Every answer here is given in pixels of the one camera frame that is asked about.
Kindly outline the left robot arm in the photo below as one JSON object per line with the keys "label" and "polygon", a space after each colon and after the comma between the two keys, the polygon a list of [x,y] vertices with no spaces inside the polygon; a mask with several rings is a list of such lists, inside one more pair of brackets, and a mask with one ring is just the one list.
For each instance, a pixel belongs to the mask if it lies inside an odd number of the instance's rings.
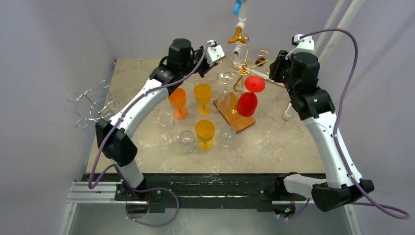
{"label": "left robot arm", "polygon": [[223,48],[209,40],[206,46],[194,49],[188,39],[177,38],[151,72],[139,93],[109,120],[99,119],[95,125],[98,153],[92,172],[101,155],[110,159],[119,171],[133,200],[146,194],[144,176],[135,162],[138,149],[131,138],[139,125],[162,101],[166,100],[186,79],[197,73],[201,77],[224,58]]}

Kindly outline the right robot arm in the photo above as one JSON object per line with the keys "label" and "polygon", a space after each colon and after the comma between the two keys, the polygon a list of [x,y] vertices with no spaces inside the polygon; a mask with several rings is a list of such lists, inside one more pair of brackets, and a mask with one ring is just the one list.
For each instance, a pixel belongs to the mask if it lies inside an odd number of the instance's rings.
{"label": "right robot arm", "polygon": [[371,193],[374,184],[362,177],[346,148],[341,153],[338,150],[345,143],[334,130],[337,116],[331,96],[317,85],[319,70],[317,57],[309,52],[281,50],[270,65],[269,78],[284,84],[292,107],[312,135],[326,176],[321,180],[290,172],[277,178],[275,193],[280,199],[302,195],[312,199],[320,211],[328,212]]}

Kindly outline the red plastic wine glass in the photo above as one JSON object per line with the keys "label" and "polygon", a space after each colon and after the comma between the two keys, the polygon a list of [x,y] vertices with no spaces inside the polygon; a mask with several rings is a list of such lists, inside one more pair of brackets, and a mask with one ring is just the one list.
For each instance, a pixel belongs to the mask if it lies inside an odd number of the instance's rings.
{"label": "red plastic wine glass", "polygon": [[255,113],[258,105],[256,93],[265,89],[265,81],[259,76],[252,75],[245,79],[244,85],[248,91],[239,98],[236,110],[241,116],[250,117]]}

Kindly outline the clear tall flute glass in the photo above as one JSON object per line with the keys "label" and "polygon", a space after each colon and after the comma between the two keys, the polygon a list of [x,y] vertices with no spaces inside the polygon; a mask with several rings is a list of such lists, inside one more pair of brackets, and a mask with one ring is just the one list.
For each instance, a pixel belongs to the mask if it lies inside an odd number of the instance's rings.
{"label": "clear tall flute glass", "polygon": [[217,75],[217,80],[220,85],[223,86],[223,91],[220,93],[217,99],[217,108],[221,112],[228,111],[231,108],[231,96],[229,88],[236,80],[235,72],[225,70]]}

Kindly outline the gold rack with wooden base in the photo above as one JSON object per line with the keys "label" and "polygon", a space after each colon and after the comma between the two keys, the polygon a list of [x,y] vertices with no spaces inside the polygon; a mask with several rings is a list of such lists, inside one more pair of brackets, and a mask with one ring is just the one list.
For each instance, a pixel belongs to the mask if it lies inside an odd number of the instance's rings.
{"label": "gold rack with wooden base", "polygon": [[248,55],[248,46],[237,43],[234,57],[227,56],[233,64],[233,70],[225,70],[217,75],[217,81],[224,89],[214,100],[214,105],[237,134],[256,123],[253,115],[258,106],[257,94],[264,91],[265,81],[268,80],[267,74],[254,68],[263,66],[268,61],[269,53],[260,50],[253,65],[247,63]]}

